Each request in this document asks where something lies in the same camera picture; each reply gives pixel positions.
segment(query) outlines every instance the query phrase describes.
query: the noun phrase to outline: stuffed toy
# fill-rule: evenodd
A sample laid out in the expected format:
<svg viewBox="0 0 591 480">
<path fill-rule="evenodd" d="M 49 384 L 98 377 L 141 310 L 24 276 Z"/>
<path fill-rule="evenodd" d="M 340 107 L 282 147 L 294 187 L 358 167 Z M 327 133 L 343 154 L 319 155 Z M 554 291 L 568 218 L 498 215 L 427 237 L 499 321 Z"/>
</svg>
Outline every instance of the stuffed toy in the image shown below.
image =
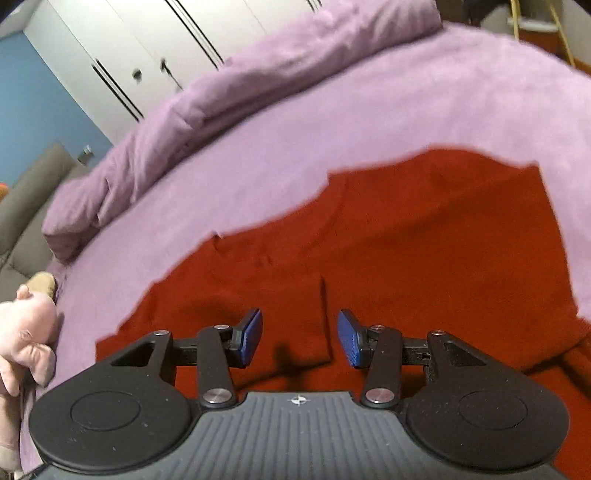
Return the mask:
<svg viewBox="0 0 591 480">
<path fill-rule="evenodd" d="M 53 301 L 55 279 L 40 272 L 18 287 L 14 301 L 0 303 L 0 468 L 21 469 L 18 451 L 21 383 L 27 370 L 46 387 L 56 368 L 56 356 L 48 343 L 58 334 Z"/>
</svg>

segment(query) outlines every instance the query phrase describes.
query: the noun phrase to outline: red cloth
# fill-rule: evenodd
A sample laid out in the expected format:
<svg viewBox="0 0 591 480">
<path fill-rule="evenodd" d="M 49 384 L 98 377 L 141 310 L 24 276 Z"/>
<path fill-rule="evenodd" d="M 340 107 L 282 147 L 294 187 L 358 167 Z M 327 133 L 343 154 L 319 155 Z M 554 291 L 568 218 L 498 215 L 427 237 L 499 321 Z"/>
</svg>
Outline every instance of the red cloth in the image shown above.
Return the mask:
<svg viewBox="0 0 591 480">
<path fill-rule="evenodd" d="M 573 418 L 558 466 L 591 479 L 590 326 L 577 318 L 566 258 L 538 168 L 432 150 L 394 166 L 332 175 L 320 196 L 260 228 L 215 236 L 155 284 L 104 358 L 166 328 L 176 338 L 260 307 L 264 333 L 238 388 L 352 390 L 340 309 L 405 336 L 443 329 L 559 393 Z M 404 369 L 405 392 L 423 380 Z M 195 395 L 194 372 L 177 388 Z"/>
</svg>

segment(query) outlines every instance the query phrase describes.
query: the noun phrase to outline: gray sofa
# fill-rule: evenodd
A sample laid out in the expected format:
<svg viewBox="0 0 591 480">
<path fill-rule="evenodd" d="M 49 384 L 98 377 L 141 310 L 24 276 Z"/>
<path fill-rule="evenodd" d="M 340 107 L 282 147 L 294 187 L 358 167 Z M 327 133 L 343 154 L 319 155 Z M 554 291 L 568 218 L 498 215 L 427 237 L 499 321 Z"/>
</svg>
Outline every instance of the gray sofa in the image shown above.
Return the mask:
<svg viewBox="0 0 591 480">
<path fill-rule="evenodd" d="M 54 144 L 0 202 L 0 301 L 13 300 L 21 283 L 46 268 L 51 251 L 41 224 L 51 197 L 60 183 L 86 172 L 88 167 Z"/>
</svg>

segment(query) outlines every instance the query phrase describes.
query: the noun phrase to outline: white wardrobe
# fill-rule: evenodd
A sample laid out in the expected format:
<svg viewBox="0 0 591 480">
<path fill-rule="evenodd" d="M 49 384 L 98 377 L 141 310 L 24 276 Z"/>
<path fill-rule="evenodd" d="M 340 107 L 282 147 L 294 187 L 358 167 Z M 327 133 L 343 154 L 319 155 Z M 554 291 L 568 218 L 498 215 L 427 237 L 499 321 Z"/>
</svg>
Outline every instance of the white wardrobe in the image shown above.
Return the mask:
<svg viewBox="0 0 591 480">
<path fill-rule="evenodd" d="M 117 143 L 192 80 L 322 0 L 43 0 L 25 35 Z"/>
</svg>

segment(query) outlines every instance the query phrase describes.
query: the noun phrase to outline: white wall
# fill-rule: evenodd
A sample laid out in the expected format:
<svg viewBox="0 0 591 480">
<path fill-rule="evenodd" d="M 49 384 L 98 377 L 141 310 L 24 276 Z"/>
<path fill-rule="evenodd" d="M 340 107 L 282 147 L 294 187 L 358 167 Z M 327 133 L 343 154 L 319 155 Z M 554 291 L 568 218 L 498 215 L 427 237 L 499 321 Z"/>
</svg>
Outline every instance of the white wall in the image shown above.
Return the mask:
<svg viewBox="0 0 591 480">
<path fill-rule="evenodd" d="M 591 15 L 573 0 L 564 0 L 562 22 L 574 58 L 591 65 Z"/>
</svg>

